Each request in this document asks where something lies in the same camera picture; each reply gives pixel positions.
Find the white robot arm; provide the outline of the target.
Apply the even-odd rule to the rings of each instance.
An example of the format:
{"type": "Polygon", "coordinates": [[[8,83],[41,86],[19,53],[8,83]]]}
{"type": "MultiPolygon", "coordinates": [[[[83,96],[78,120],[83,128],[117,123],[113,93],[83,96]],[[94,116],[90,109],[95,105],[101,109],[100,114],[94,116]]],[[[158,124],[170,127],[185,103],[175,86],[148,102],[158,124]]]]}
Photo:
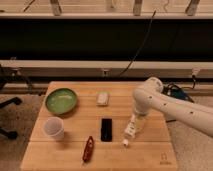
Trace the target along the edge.
{"type": "Polygon", "coordinates": [[[150,77],[133,90],[135,115],[146,116],[150,108],[213,137],[213,108],[179,100],[162,93],[163,83],[150,77]]]}

